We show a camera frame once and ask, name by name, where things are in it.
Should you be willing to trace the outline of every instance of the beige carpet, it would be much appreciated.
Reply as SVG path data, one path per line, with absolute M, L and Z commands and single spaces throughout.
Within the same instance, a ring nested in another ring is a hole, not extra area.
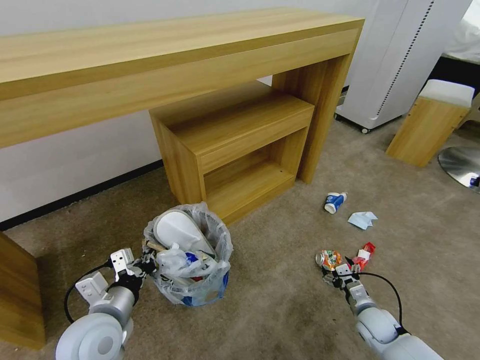
M 434 159 L 425 169 L 388 158 L 399 121 L 363 135 L 334 122 L 313 184 L 291 190 L 230 226 L 234 252 L 225 298 L 201 308 L 170 304 L 146 281 L 126 359 L 372 359 L 355 333 L 344 295 L 327 286 L 318 249 L 352 256 L 365 242 L 377 251 L 368 271 L 398 288 L 404 325 L 446 359 L 477 359 L 480 334 L 480 195 L 458 185 Z M 480 143 L 467 124 L 447 146 Z M 327 192 L 348 192 L 335 215 Z M 140 251 L 142 230 L 175 206 L 163 169 L 7 231 L 38 258 L 47 345 L 35 352 L 0 343 L 3 359 L 52 359 L 68 325 L 65 290 L 111 252 Z M 379 218 L 362 231 L 352 212 Z M 377 303 L 397 316 L 395 296 L 362 278 Z M 87 305 L 74 294 L 74 317 Z

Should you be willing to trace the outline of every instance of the crumpled paper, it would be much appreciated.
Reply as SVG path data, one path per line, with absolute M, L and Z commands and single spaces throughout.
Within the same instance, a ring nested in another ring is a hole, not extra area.
M 378 219 L 379 218 L 376 217 L 371 211 L 360 211 L 354 212 L 352 215 L 350 215 L 348 222 L 356 227 L 359 227 L 360 229 L 366 230 L 368 227 L 373 226 L 372 220 Z

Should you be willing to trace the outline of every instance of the wooden table leg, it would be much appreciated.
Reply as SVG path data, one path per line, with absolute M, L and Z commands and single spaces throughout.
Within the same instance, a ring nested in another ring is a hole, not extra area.
M 353 52 L 273 75 L 272 87 L 315 105 L 297 174 L 307 184 L 314 178 L 352 57 Z
M 45 345 L 35 258 L 0 232 L 0 339 L 32 349 Z

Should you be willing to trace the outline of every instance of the white plastic container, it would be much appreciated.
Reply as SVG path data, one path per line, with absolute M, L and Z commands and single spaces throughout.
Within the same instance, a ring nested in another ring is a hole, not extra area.
M 329 192 L 326 195 L 324 209 L 330 214 L 335 214 L 339 209 L 340 205 L 342 205 L 345 200 L 347 200 L 346 192 Z

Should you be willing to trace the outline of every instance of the red snack wrapper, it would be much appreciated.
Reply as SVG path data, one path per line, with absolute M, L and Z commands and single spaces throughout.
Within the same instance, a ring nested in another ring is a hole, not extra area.
M 365 245 L 363 245 L 363 248 L 358 250 L 358 255 L 355 256 L 352 261 L 355 265 L 360 267 L 360 271 L 363 271 L 365 265 L 369 263 L 369 260 L 372 258 L 374 252 L 375 245 L 373 245 L 371 242 L 367 242 Z

